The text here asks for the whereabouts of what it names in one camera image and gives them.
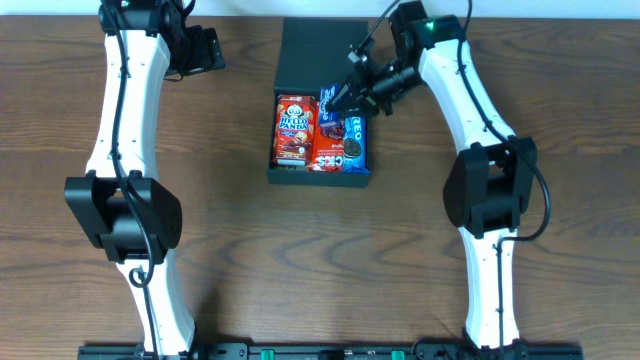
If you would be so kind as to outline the blue cookie pack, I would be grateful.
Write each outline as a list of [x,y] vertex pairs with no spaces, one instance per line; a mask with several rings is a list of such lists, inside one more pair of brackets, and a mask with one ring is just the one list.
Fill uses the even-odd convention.
[[369,174],[367,167],[367,120],[352,116],[344,120],[343,173]]

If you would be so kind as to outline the black box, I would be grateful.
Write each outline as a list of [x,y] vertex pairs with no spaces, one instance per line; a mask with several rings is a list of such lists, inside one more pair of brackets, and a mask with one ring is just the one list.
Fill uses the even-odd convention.
[[[286,17],[273,92],[280,95],[320,96],[320,89],[343,82],[353,69],[351,47],[368,32],[366,20]],[[310,172],[279,169],[267,161],[270,184],[365,188],[368,174]]]

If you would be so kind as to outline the red Hello Panda pack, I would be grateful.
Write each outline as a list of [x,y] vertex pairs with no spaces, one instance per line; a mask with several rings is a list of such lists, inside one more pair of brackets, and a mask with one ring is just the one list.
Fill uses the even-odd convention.
[[273,142],[275,166],[306,167],[311,161],[317,101],[313,96],[278,97]]

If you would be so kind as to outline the red Hacks candy bag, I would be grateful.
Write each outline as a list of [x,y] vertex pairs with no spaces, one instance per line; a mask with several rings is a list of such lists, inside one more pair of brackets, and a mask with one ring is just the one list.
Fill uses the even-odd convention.
[[344,126],[318,126],[314,132],[311,161],[312,172],[341,172],[344,166]]

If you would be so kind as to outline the small blue stick pack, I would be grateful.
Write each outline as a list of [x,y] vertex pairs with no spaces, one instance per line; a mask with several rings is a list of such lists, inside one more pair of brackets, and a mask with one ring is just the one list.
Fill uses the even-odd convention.
[[340,113],[330,111],[331,100],[339,92],[338,84],[330,84],[320,89],[320,101],[318,103],[318,126],[321,128],[337,126],[340,120]]

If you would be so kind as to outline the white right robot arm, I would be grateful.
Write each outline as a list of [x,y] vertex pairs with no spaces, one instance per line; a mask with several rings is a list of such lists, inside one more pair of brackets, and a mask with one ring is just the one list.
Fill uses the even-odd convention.
[[408,91],[427,86],[454,141],[456,159],[443,188],[445,212],[465,250],[469,308],[464,335],[479,359],[523,355],[513,310],[512,252],[537,239],[551,217],[549,188],[532,138],[519,138],[490,100],[473,63],[470,21],[430,17],[419,1],[395,1],[382,14],[396,56],[370,59],[370,35],[351,50],[353,70],[328,101],[330,111],[391,114]]

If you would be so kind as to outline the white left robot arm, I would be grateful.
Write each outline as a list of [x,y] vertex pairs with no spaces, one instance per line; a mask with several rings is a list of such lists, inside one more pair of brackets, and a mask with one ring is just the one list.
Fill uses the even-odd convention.
[[212,359],[184,302],[175,249],[181,203],[158,180],[156,131],[164,81],[221,69],[214,29],[187,26],[182,0],[104,1],[106,87],[98,136],[64,197],[90,243],[124,276],[139,313],[138,345],[84,345],[81,359]]

